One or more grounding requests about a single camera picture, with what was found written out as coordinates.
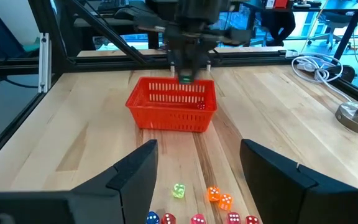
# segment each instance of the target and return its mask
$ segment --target red object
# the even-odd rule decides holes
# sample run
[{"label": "red object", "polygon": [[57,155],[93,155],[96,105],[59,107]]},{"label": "red object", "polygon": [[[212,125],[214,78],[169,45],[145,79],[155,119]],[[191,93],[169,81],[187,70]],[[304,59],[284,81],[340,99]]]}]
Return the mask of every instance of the red object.
[{"label": "red object", "polygon": [[197,214],[191,218],[190,223],[191,224],[206,224],[206,220],[204,218],[204,215]]},{"label": "red object", "polygon": [[259,219],[253,215],[249,215],[246,218],[246,224],[259,224]]},{"label": "red object", "polygon": [[224,194],[221,196],[221,200],[219,201],[218,207],[230,211],[231,207],[233,205],[233,197],[229,194]]},{"label": "red object", "polygon": [[197,108],[200,110],[205,110],[205,102],[204,101],[197,102]]},{"label": "red object", "polygon": [[227,224],[241,224],[240,215],[237,212],[229,212],[227,214]]},{"label": "red object", "polygon": [[287,8],[288,0],[275,0],[274,8],[275,9],[285,9]]},{"label": "red object", "polygon": [[142,77],[126,106],[139,128],[203,132],[217,108],[215,86],[213,80],[183,85],[176,78]]},{"label": "red object", "polygon": [[166,213],[161,218],[161,221],[162,224],[177,224],[177,219],[171,213]]}]

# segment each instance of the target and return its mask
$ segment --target red basket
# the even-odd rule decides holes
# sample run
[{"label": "red basket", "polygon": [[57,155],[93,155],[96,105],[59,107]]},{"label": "red basket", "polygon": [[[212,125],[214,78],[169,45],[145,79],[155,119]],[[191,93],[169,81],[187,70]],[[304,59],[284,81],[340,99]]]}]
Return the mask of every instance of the red basket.
[{"label": "red basket", "polygon": [[214,82],[142,77],[126,106],[139,128],[203,132],[216,111]]}]

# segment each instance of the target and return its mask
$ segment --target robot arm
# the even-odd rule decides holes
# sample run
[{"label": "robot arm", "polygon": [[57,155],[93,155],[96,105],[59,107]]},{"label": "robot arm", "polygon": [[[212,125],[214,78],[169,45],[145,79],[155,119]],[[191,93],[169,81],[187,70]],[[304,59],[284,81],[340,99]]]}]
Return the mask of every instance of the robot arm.
[{"label": "robot arm", "polygon": [[[219,13],[229,8],[229,0],[179,0],[174,21],[139,18],[135,26],[140,30],[163,32],[179,82],[192,83],[200,66],[210,60],[208,52],[220,42],[239,46],[250,41],[250,30],[209,28],[219,20]],[[183,68],[191,68],[191,73],[184,73]]]}]

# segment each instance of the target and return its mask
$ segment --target green die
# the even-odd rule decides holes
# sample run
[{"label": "green die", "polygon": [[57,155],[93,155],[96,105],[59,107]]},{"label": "green die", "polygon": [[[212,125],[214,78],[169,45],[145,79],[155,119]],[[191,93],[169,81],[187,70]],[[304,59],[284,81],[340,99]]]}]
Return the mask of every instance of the green die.
[{"label": "green die", "polygon": [[183,198],[185,196],[185,189],[186,187],[183,184],[175,184],[172,194],[176,198]]}]

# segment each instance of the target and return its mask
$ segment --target wood grain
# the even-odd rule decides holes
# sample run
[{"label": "wood grain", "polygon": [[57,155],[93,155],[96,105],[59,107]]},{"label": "wood grain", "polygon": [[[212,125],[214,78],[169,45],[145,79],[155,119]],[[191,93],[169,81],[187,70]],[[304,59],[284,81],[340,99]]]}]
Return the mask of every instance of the wood grain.
[{"label": "wood grain", "polygon": [[[64,74],[0,152],[0,190],[71,189],[149,139],[158,140],[151,210],[178,223],[203,213],[225,223],[206,199],[217,185],[241,217],[257,215],[242,173],[239,145],[252,139],[330,177],[358,187],[358,134],[334,118],[344,100],[300,80],[288,66],[213,68],[218,110],[205,133],[141,130],[124,106],[142,76],[168,70]],[[184,199],[172,197],[175,183]]]}]

